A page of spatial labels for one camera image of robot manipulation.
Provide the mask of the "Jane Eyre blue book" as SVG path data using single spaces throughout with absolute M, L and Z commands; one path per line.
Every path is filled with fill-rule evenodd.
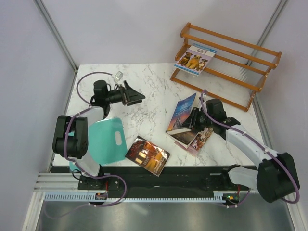
M 196 93 L 187 97 L 184 100 L 178 101 L 171 121 L 167 127 L 166 133 L 174 135 L 190 131 L 189 125 L 184 125 L 184 122 L 190 116 Z

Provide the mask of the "dog cover Bark book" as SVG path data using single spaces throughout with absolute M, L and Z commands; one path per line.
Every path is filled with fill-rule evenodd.
M 216 50 L 194 43 L 184 52 L 174 66 L 187 73 L 198 76 L 216 53 Z

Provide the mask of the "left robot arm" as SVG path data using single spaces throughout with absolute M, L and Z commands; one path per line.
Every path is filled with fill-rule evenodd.
M 145 96 L 134 90 L 126 81 L 115 89 L 108 89 L 106 81 L 98 80 L 93 84 L 93 92 L 87 109 L 73 116 L 58 116 L 52 150 L 75 164 L 84 176 L 89 177 L 89 184 L 93 188 L 101 189 L 106 178 L 100 173 L 101 165 L 88 152 L 89 125 L 106 119 L 110 105 L 122 103 L 131 106 L 141 103 Z

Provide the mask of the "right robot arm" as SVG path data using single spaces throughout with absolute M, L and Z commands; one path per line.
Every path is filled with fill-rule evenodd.
M 272 203 L 283 200 L 296 204 L 300 199 L 300 184 L 293 157 L 285 152 L 279 153 L 259 142 L 233 118 L 227 117 L 223 104 L 218 99 L 201 102 L 201 108 L 193 107 L 184 128 L 204 130 L 211 128 L 222 139 L 236 146 L 255 165 L 247 169 L 233 165 L 220 177 L 221 186 L 232 189 L 237 184 L 256 189 L 261 197 Z

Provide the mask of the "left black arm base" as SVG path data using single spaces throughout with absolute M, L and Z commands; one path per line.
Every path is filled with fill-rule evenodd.
M 106 174 L 102 179 L 94 179 L 89 176 L 81 175 L 78 182 L 78 190 L 106 190 L 106 191 L 119 191 L 125 188 L 124 183 L 120 180 L 119 176 L 114 174 Z

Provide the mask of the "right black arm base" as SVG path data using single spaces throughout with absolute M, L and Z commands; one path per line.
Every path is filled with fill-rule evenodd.
M 207 175 L 202 179 L 202 183 L 210 191 L 237 191 L 237 184 L 231 183 L 229 178 L 223 175 Z

